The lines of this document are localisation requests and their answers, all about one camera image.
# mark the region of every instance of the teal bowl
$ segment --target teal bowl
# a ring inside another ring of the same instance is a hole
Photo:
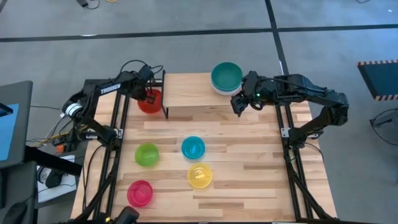
[[[232,91],[242,83],[243,72],[231,62],[217,65],[211,72],[211,84],[220,91]]]

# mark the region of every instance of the desk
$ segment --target desk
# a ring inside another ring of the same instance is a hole
[[[114,99],[115,94],[99,99],[95,116],[99,123],[110,123]],[[126,193],[131,183],[144,179],[152,184],[154,198],[146,208],[137,209],[141,214],[139,222],[295,220],[275,107],[267,106],[262,111],[247,108],[240,118],[230,106],[175,107],[170,108],[166,120],[162,112],[146,115],[135,100],[130,101],[112,217],[128,205]],[[291,108],[296,126],[311,120],[307,103],[292,104]],[[203,162],[213,169],[213,181],[205,190],[193,190],[187,181],[191,163],[183,158],[180,147],[184,138],[191,135],[203,138]],[[160,161],[153,168],[140,167],[134,160],[137,146],[145,142],[156,144],[160,151]],[[309,142],[318,145],[317,141]],[[98,146],[96,141],[89,143],[86,167]],[[309,191],[326,212],[335,216],[321,155],[311,147],[303,148],[301,155]],[[91,164],[88,201],[97,191],[103,157],[104,150],[97,153]],[[81,183],[82,175],[72,218],[81,213]],[[304,217],[303,197],[297,191]],[[107,195],[103,197],[101,211],[105,211]]]

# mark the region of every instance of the wooden table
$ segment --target wooden table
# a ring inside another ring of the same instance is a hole
[[[109,124],[115,95],[99,99],[95,119]],[[311,120],[307,103],[292,104],[296,126]],[[294,211],[282,158],[280,131],[273,106],[262,111],[247,108],[240,118],[230,106],[174,107],[166,120],[159,112],[146,115],[131,100],[119,165],[112,217],[128,204],[128,187],[138,179],[150,182],[154,198],[146,208],[138,208],[139,222],[266,222],[292,221]],[[202,159],[213,169],[213,181],[207,189],[192,189],[187,181],[191,166],[181,153],[188,136],[199,136],[206,144]],[[160,151],[155,167],[136,164],[138,145],[151,142]],[[85,167],[99,143],[88,145]],[[330,215],[335,216],[322,157],[311,147],[301,150],[309,191]],[[104,150],[93,159],[88,184],[88,201],[98,188]],[[76,193],[72,218],[81,213],[83,181]],[[301,214],[305,216],[303,197],[298,191]],[[105,211],[105,193],[101,211]]]

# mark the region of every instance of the gray floor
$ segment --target gray floor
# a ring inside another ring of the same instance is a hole
[[[398,23],[395,0],[365,4],[273,0],[272,6],[279,27]],[[89,11],[73,0],[8,0],[0,13],[0,37],[248,27],[270,27],[264,1],[119,0],[114,4],[102,1],[97,10]],[[293,32],[282,33],[280,38],[290,73],[345,92],[350,102],[349,122],[327,128],[320,138],[338,216],[394,223],[398,220],[398,148],[377,138],[368,120],[398,103],[373,101],[356,62],[398,58],[398,29]],[[84,79],[113,77],[125,61],[134,58],[162,64],[168,72],[208,72],[217,63],[232,61],[245,72],[279,74],[271,33],[12,42],[0,43],[0,85],[32,80],[32,104],[61,106]],[[320,111],[317,105],[311,109],[313,115]],[[28,138],[45,136],[56,120],[55,111],[31,109]],[[395,127],[386,126],[380,132],[396,140]],[[41,208],[39,223],[67,220],[72,204],[71,198]]]

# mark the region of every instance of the wooden block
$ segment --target wooden block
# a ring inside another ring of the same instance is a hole
[[[211,84],[211,73],[168,73],[164,80],[165,107],[229,106],[230,96],[218,94]]]

